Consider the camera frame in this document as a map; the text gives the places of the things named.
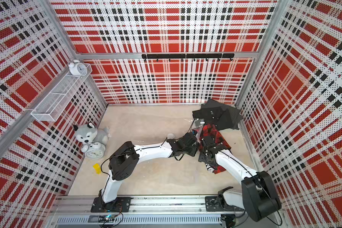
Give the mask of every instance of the beige floor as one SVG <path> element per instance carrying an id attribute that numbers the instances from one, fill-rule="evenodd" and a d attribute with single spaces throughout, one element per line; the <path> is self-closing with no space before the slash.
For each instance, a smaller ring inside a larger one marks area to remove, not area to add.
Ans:
<path id="1" fill-rule="evenodd" d="M 192 111 L 200 109 L 191 106 L 110 106 L 100 123 L 100 128 L 109 127 L 112 137 L 109 139 L 103 158 L 90 160 L 85 158 L 68 195 L 94 196 L 105 185 L 107 175 L 96 174 L 95 163 L 101 164 L 124 142 L 147 145 L 162 142 L 168 133 L 176 138 L 182 137 L 192 122 Z M 232 147 L 232 153 L 253 167 L 243 136 L 239 130 L 220 131 Z M 157 158 L 140 163 L 132 175 L 119 189 L 119 195 L 158 195 L 158 194 L 216 194 L 228 187 L 240 184 L 227 171 L 213 174 L 207 171 L 205 164 L 195 157 L 185 155 L 181 161 L 174 158 Z M 108 172 L 109 162 L 103 165 Z"/>

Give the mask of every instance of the wire mesh basket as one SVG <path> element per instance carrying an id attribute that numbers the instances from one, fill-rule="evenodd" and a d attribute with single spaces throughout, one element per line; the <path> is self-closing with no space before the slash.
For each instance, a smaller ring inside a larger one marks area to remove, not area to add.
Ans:
<path id="1" fill-rule="evenodd" d="M 84 65 L 87 68 L 87 74 L 85 76 L 74 76 L 68 71 L 49 94 L 41 100 L 31 113 L 36 120 L 57 121 L 76 91 L 92 72 L 90 64 L 84 63 Z"/>

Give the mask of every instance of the black cloth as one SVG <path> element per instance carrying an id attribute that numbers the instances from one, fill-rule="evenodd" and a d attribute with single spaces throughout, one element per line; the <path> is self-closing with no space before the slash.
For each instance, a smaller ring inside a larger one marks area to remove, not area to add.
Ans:
<path id="1" fill-rule="evenodd" d="M 238 108 L 219 103 L 212 99 L 202 104 L 200 110 L 192 112 L 192 116 L 194 118 L 204 119 L 206 124 L 211 123 L 216 125 L 217 130 L 227 128 L 239 130 L 238 122 L 243 119 Z"/>
<path id="2" fill-rule="evenodd" d="M 223 110 L 221 107 L 202 108 L 192 112 L 194 118 L 204 119 L 205 124 L 217 124 L 222 114 Z"/>

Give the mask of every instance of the clock face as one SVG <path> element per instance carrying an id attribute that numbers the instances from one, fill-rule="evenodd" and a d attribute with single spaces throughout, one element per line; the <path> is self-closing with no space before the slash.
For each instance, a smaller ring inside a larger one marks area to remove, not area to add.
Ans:
<path id="1" fill-rule="evenodd" d="M 104 152 L 101 150 L 90 150 L 85 153 L 85 156 L 90 159 L 99 159 L 104 156 Z"/>
<path id="2" fill-rule="evenodd" d="M 83 64 L 77 64 L 77 70 L 80 72 L 81 75 L 86 75 L 86 66 Z"/>

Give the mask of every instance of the mounting plate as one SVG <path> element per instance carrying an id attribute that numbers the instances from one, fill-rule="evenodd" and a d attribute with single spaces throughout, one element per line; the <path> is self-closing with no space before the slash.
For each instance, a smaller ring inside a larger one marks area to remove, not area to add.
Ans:
<path id="1" fill-rule="evenodd" d="M 231 207 L 234 207 L 234 210 L 230 210 L 230 211 L 235 211 L 235 212 L 243 212 L 244 211 L 244 209 L 242 209 L 240 207 L 236 207 L 236 206 L 231 206 Z M 226 211 L 220 207 L 220 205 L 218 203 L 218 197 L 217 196 L 206 196 L 205 197 L 205 208 L 206 208 L 206 211 L 208 211 L 208 212 Z"/>
<path id="2" fill-rule="evenodd" d="M 91 207 L 91 212 L 107 212 L 108 210 L 120 211 L 120 206 L 122 206 L 122 212 L 128 212 L 131 205 L 131 197 L 117 197 L 115 201 L 110 203 L 102 204 L 102 199 L 96 197 Z"/>

